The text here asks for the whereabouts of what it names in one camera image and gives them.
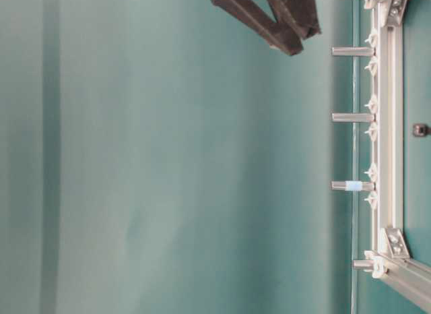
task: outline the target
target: teal table surface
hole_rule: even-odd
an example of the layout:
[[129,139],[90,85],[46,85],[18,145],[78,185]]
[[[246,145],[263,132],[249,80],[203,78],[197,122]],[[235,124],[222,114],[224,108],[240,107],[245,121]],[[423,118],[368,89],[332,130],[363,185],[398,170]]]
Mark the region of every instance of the teal table surface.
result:
[[290,58],[209,0],[2,0],[1,312],[347,313],[352,6],[318,4]]
[[414,123],[431,125],[431,0],[411,0],[405,21],[405,212],[413,257],[431,265],[431,139],[413,137]]

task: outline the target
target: metal rod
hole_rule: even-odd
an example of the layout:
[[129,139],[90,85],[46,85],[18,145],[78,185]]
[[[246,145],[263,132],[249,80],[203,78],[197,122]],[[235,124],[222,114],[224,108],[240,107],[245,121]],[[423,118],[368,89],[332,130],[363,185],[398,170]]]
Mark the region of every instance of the metal rod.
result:
[[353,260],[352,267],[355,270],[373,270],[373,260]]
[[368,113],[333,113],[334,122],[373,122],[376,117]]
[[332,48],[333,56],[372,57],[374,54],[375,50],[367,46],[335,46]]
[[364,181],[333,181],[331,184],[334,191],[374,191],[375,184]]

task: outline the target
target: metal bar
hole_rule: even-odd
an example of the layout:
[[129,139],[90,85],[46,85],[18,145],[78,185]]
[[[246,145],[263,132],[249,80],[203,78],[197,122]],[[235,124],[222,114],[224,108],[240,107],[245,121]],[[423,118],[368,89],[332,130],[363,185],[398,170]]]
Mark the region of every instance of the metal bar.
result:
[[[352,1],[353,46],[360,46],[360,0]],[[360,58],[353,57],[352,75],[353,113],[360,112]],[[359,180],[359,124],[352,126],[352,180]],[[359,192],[352,193],[352,252],[353,261],[359,256]],[[358,312],[358,271],[351,270],[350,314]]]
[[333,122],[373,122],[375,116],[368,113],[333,113]]
[[353,260],[352,267],[355,270],[373,270],[373,260]]
[[335,46],[332,48],[332,55],[338,57],[372,57],[375,50],[367,46]]
[[412,260],[395,260],[383,256],[387,274],[382,281],[404,297],[431,313],[430,268]]
[[334,191],[374,191],[374,183],[364,181],[333,181],[331,183]]

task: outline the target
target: screw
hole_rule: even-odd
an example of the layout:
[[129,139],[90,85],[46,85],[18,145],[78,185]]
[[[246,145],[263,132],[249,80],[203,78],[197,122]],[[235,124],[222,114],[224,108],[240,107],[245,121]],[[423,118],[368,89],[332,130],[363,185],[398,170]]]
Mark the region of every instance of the screw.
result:
[[396,8],[396,7],[394,7],[392,10],[391,10],[391,16],[397,16],[398,15],[398,9]]
[[399,241],[399,239],[395,235],[392,235],[392,234],[389,235],[389,240],[391,243],[398,243],[398,241]]
[[426,137],[428,134],[431,134],[431,129],[427,126],[427,124],[413,124],[413,135],[415,137]]
[[400,6],[403,3],[403,0],[393,0],[392,5],[393,6]]

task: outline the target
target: aluminum frame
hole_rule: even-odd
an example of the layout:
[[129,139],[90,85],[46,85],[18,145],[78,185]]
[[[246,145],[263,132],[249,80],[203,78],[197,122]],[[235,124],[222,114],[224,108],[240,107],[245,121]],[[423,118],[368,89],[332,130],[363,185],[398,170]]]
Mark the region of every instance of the aluminum frame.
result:
[[[371,76],[370,136],[372,164],[367,172],[375,190],[367,201],[372,212],[371,250],[354,268],[372,273],[431,313],[431,267],[410,257],[403,236],[403,15],[407,0],[366,0],[372,25],[367,69]],[[333,49],[351,55],[358,49]]]

